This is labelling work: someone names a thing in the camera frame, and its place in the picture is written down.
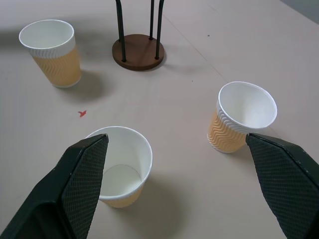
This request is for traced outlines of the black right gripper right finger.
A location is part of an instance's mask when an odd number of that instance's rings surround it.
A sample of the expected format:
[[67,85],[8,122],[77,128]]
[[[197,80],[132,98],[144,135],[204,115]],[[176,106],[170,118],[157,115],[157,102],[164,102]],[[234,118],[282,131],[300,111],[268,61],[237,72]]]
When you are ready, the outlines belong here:
[[263,196],[287,239],[319,239],[319,164],[300,146],[250,133]]

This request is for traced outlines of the orange ripple paper cup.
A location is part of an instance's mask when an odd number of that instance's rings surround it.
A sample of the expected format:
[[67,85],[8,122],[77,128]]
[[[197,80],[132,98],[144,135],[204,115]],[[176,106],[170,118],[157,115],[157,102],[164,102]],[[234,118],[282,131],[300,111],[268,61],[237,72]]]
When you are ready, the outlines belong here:
[[40,20],[24,27],[18,38],[53,86],[69,88],[80,81],[80,60],[71,24]]
[[263,88],[235,81],[224,85],[207,133],[212,147],[234,153],[246,144],[246,135],[269,127],[277,117],[277,105]]
[[134,129],[108,126],[87,137],[107,134],[108,149],[99,200],[113,208],[124,208],[140,196],[153,165],[148,140]]

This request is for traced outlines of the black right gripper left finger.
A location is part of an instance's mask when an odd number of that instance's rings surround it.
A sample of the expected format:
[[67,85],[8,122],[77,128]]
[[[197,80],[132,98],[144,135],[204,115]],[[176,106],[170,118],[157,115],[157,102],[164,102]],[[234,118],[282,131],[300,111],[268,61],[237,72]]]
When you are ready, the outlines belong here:
[[86,239],[99,200],[107,134],[68,147],[42,178],[0,239]]

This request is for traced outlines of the brown wooden stand with rods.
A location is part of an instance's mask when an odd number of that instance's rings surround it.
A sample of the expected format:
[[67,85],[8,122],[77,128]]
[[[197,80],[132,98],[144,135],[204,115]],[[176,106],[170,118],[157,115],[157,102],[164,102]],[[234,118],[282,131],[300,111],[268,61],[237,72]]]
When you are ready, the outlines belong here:
[[119,39],[112,46],[113,59],[121,67],[132,71],[146,71],[157,67],[164,59],[164,47],[160,42],[164,0],[159,0],[156,37],[154,37],[155,0],[151,0],[149,35],[124,35],[121,0],[115,1]]

